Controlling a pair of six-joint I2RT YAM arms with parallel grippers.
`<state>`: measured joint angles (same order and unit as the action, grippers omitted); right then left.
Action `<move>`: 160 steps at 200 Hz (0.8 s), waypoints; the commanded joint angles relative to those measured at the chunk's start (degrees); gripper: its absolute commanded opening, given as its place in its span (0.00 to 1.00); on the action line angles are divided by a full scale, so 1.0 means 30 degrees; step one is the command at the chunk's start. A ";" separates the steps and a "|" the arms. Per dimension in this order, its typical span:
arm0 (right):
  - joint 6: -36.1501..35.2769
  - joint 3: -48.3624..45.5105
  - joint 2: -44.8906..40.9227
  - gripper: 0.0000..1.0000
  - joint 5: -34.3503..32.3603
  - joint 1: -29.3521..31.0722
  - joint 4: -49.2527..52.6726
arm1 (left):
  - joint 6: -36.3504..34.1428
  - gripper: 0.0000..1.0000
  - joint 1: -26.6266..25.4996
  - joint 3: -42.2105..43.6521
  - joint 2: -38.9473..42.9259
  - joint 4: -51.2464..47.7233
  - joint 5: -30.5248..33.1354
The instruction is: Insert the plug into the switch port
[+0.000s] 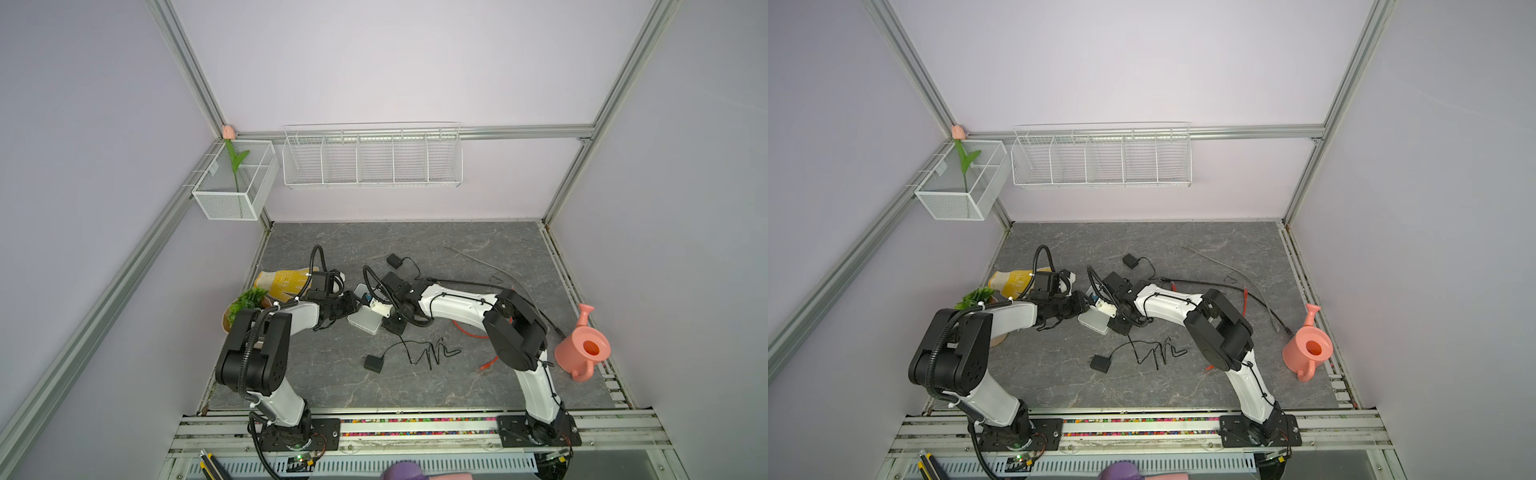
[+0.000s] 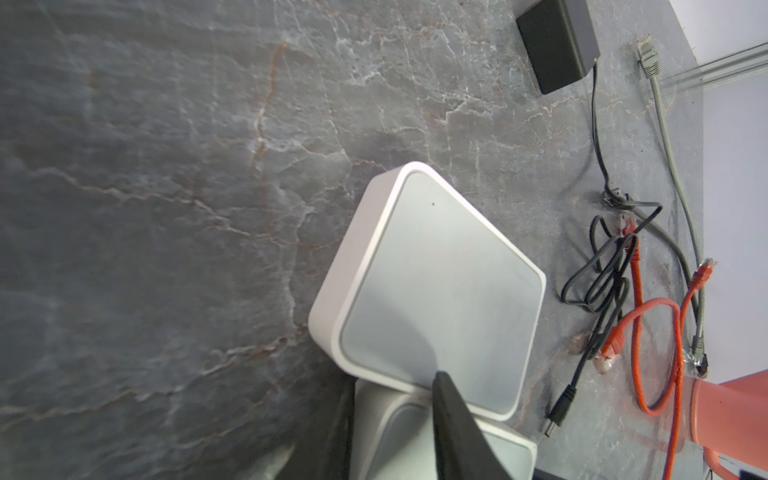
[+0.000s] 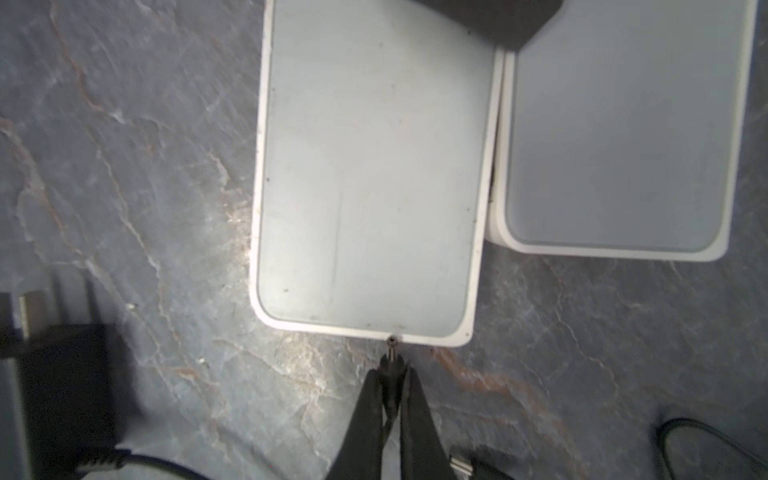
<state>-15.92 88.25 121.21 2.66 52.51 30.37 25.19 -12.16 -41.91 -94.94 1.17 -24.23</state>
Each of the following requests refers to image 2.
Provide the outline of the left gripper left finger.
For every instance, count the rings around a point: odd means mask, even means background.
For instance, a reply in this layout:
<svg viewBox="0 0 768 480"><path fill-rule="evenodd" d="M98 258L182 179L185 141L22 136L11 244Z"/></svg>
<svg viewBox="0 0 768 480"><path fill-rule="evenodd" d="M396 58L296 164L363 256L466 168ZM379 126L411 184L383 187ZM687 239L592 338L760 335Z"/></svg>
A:
<svg viewBox="0 0 768 480"><path fill-rule="evenodd" d="M348 479L355 413L354 377L342 383L313 414L290 458L291 479Z"/></svg>

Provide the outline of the black power adapter with cable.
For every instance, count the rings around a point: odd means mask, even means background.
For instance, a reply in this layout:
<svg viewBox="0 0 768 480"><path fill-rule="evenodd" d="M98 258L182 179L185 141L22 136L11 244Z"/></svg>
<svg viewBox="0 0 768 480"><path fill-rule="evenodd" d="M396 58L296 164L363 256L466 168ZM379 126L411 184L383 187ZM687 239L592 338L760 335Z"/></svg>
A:
<svg viewBox="0 0 768 480"><path fill-rule="evenodd" d="M603 246L593 248L592 257L568 278L561 289L562 303L595 315L596 321L587 331L571 380L547 413L544 430L547 438L563 424L577 395L586 364L604 345L610 328L623 312L629 294L626 272L637 246L638 237L635 233L609 238Z"/></svg>

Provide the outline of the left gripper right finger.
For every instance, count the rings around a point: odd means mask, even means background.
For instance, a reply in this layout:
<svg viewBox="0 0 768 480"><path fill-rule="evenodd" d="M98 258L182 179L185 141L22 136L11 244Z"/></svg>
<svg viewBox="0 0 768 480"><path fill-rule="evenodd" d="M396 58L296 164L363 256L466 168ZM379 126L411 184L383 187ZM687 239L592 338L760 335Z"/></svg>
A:
<svg viewBox="0 0 768 480"><path fill-rule="evenodd" d="M432 411L438 479L511 479L445 371L432 383Z"/></svg>

